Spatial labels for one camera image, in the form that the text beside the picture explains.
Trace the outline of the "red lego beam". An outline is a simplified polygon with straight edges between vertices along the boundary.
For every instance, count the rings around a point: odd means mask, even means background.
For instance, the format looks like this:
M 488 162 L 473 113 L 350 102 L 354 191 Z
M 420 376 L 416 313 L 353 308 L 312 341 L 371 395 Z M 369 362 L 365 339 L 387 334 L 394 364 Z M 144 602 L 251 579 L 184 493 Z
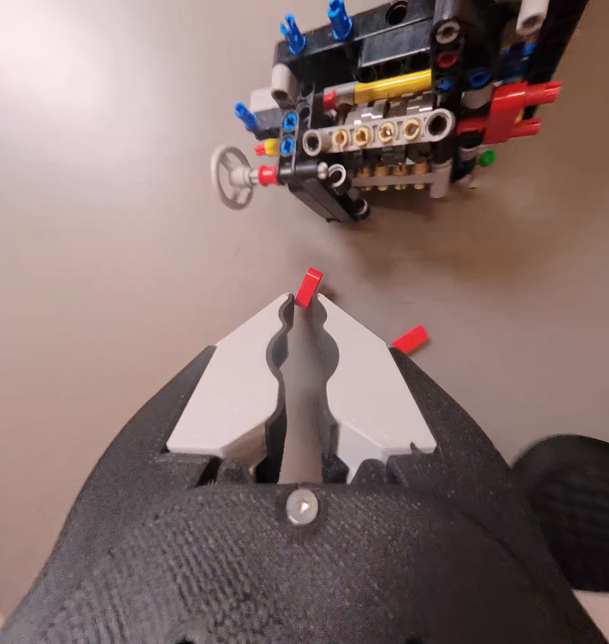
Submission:
M 429 342 L 430 337 L 425 327 L 417 325 L 396 338 L 391 342 L 390 346 L 400 350 L 405 355 L 411 355 L 423 348 Z
M 307 270 L 295 296 L 296 306 L 303 309 L 309 308 L 313 300 L 313 296 L 316 294 L 318 287 L 322 282 L 323 276 L 324 274 L 321 271 L 312 267 Z

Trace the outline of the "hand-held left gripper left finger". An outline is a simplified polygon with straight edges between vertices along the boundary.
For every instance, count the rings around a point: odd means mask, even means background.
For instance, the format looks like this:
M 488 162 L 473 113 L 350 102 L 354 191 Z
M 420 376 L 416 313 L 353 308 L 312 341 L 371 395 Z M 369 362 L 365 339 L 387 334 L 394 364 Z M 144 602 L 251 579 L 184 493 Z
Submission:
M 294 295 L 281 294 L 216 345 L 166 448 L 279 471 L 286 438 L 281 366 L 288 357 Z

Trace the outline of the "lego car chassis assembly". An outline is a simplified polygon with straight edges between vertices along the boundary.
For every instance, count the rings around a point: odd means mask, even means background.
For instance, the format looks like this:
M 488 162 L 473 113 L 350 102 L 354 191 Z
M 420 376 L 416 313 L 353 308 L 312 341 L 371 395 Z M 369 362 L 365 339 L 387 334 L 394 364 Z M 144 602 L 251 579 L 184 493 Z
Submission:
M 261 187 L 287 189 L 328 222 L 368 217 L 369 191 L 471 188 L 499 144 L 541 129 L 536 111 L 588 1 L 386 1 L 349 15 L 330 1 L 328 25 L 280 25 L 271 84 L 235 116 L 267 162 L 232 146 L 212 157 L 229 209 Z

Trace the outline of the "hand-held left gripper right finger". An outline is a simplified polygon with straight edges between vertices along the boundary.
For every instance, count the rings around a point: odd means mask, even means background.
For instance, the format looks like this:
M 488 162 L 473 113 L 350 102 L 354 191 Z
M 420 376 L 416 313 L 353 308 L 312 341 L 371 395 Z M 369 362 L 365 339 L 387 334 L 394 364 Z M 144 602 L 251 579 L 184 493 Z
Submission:
M 364 461 L 434 453 L 437 441 L 388 343 L 322 294 L 313 296 L 311 326 L 324 378 L 323 481 L 348 484 Z

